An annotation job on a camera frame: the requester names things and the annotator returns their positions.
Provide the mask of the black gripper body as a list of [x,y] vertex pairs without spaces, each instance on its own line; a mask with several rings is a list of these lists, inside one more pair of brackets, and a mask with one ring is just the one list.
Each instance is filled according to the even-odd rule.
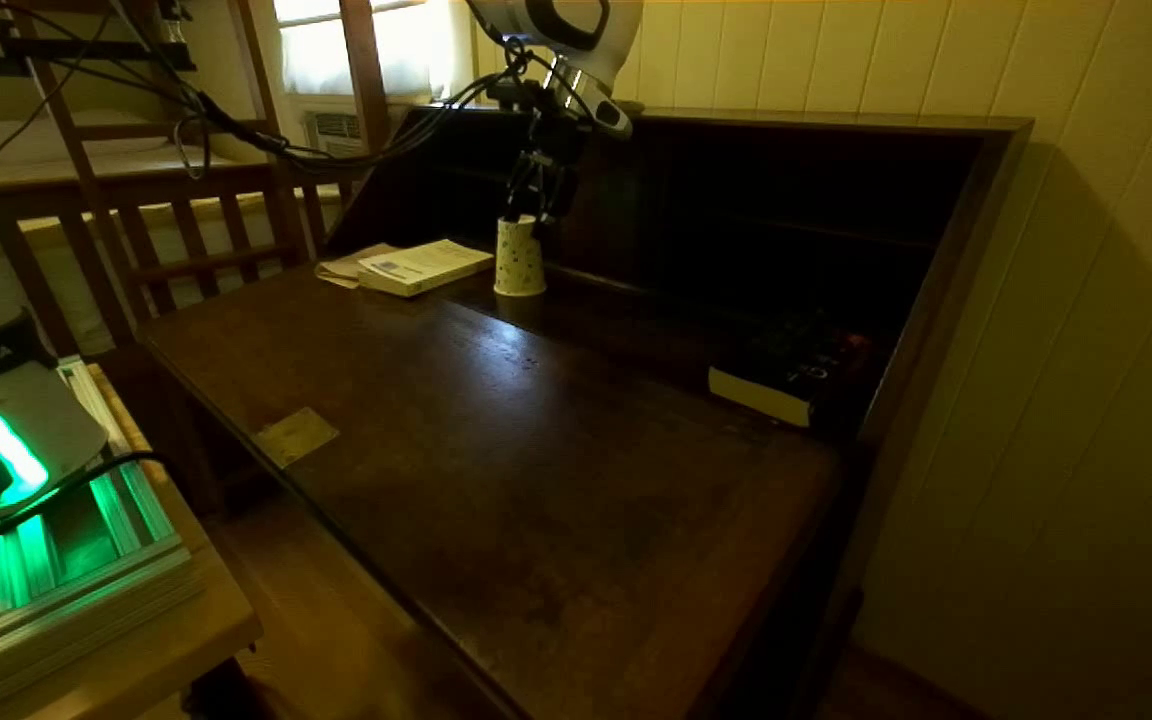
[[520,124],[520,148],[503,183],[503,215],[556,225],[578,194],[582,134],[540,82],[500,82],[492,101]]

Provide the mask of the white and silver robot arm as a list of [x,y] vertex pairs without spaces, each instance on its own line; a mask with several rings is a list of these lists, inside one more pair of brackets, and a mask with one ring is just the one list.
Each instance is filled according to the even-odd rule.
[[520,122],[520,155],[503,215],[556,221],[571,201],[571,164],[591,134],[634,138],[617,101],[645,0],[470,0],[479,34],[503,51],[490,98]]

